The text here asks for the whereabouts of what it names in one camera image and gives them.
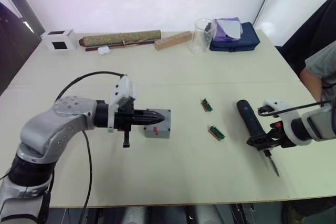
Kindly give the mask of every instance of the white box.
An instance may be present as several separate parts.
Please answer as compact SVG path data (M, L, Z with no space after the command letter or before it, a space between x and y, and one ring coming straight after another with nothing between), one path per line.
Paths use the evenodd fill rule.
M41 39L50 51L74 50L78 43L73 30L46 31Z

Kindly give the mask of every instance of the purple cloth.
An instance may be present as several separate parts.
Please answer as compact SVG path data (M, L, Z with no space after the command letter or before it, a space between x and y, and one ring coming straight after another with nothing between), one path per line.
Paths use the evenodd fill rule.
M217 26L217 33L216 33L216 36L214 38L214 41L216 42L220 42L220 41L234 41L234 40L239 40L239 39L234 39L234 38L231 38L229 37L225 32L224 30L220 27L219 23L217 22L217 20L234 20L234 21L239 21L240 23L240 20L238 17L236 18L219 18L219 19L214 19L215 23L216 23L216 26ZM243 28L242 28L242 25L240 24L240 35L243 34Z

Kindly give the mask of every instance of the gray box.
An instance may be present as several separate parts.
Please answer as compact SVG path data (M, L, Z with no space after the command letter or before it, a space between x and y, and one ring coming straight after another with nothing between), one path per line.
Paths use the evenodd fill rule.
M145 137L150 138L169 138L170 137L170 118L171 111L170 110L160 110L160 109L149 109L160 113L164 116L164 121L161 123L146 125L143 127L143 132Z

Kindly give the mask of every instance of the gray shirt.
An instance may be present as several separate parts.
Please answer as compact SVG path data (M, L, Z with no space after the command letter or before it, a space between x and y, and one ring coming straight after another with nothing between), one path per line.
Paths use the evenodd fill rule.
M336 85L336 40L306 59L306 69L322 80L322 99L333 97Z

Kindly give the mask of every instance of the dark curtain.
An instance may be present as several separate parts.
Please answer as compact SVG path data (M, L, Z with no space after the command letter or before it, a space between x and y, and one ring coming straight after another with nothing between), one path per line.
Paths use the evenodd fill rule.
M336 40L336 0L327 0L282 46L277 47L299 75L309 58Z
M0 3L0 94L40 42L22 21Z

